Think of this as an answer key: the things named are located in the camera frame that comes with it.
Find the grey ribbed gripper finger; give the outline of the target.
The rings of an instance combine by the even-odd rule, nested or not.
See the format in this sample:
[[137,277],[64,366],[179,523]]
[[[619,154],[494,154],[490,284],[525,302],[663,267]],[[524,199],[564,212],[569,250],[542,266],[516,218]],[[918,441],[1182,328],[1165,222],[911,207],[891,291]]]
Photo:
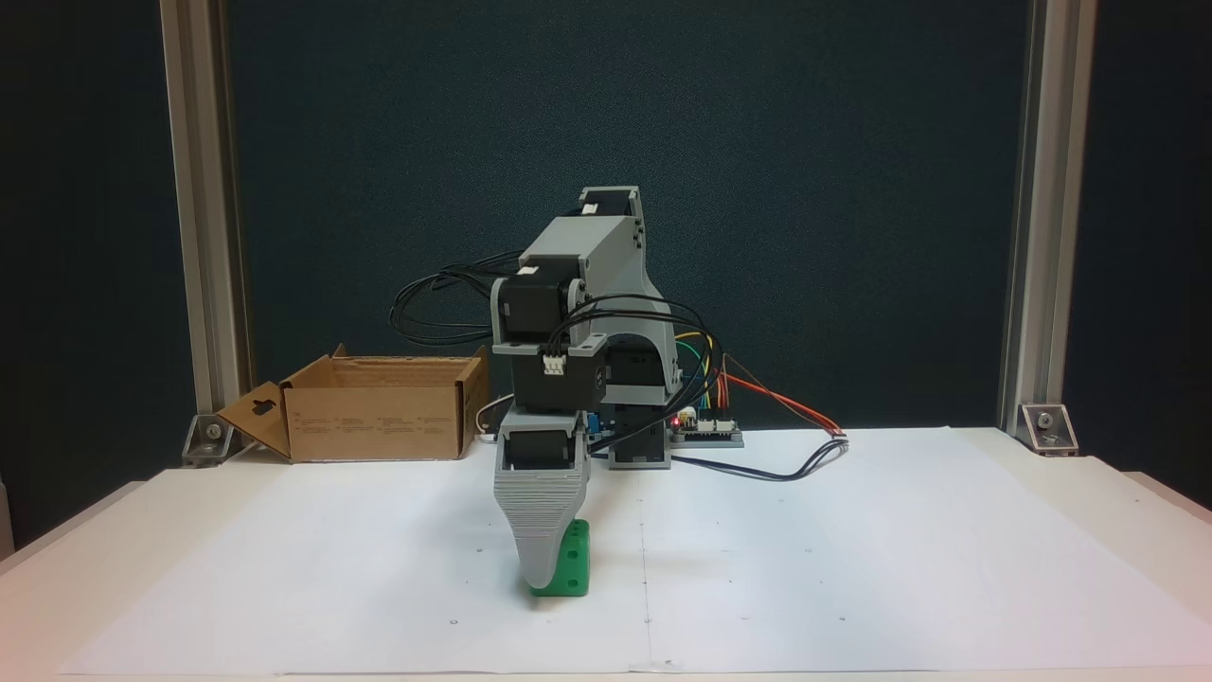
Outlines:
[[587,525],[576,518],[587,472],[494,474],[494,499],[511,529],[521,575],[533,591],[587,590]]

